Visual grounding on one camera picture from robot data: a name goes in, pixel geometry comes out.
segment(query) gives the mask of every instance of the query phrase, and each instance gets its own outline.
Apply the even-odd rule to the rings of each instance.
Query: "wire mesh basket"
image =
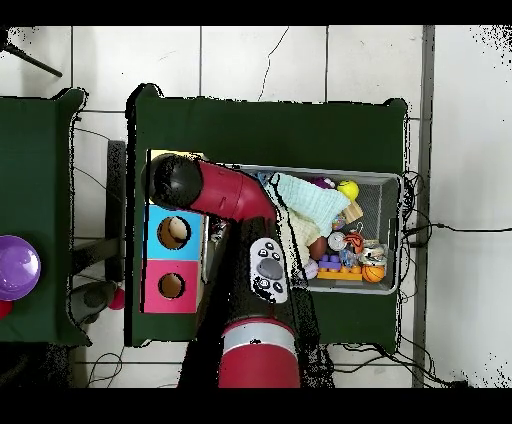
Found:
[[[352,180],[359,186],[356,202],[363,216],[342,228],[344,233],[363,225],[364,239],[378,239],[386,253],[385,275],[378,283],[357,280],[313,278],[308,288],[317,292],[340,292],[386,295],[393,293],[400,280],[400,238],[402,230],[402,177],[397,174],[334,171],[307,168],[267,167],[237,165],[240,170],[256,172],[282,172],[302,179],[314,177],[330,178],[338,184]]]

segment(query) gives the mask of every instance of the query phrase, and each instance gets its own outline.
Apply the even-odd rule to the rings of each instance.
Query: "basketball toy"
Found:
[[[363,265],[363,278],[369,283],[378,283],[384,278],[384,267]]]
[[[364,239],[357,231],[351,231],[344,238],[346,245],[350,244],[354,248],[354,253],[359,254],[364,249]]]

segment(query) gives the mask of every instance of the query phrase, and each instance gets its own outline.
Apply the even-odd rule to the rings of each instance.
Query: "round hole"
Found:
[[[179,274],[165,274],[158,281],[160,294],[167,299],[176,299],[185,291],[185,280]]]
[[[165,218],[157,229],[160,244],[170,250],[178,250],[187,244],[191,230],[188,222],[179,216]]]

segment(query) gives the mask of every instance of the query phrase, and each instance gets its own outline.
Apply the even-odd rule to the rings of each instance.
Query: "purple bowl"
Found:
[[[40,274],[41,260],[30,243],[16,236],[0,236],[0,300],[26,296]]]

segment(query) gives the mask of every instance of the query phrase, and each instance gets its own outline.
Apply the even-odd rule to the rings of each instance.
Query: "orange ball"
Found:
[[[378,283],[384,278],[383,266],[363,265],[363,278],[369,283]]]

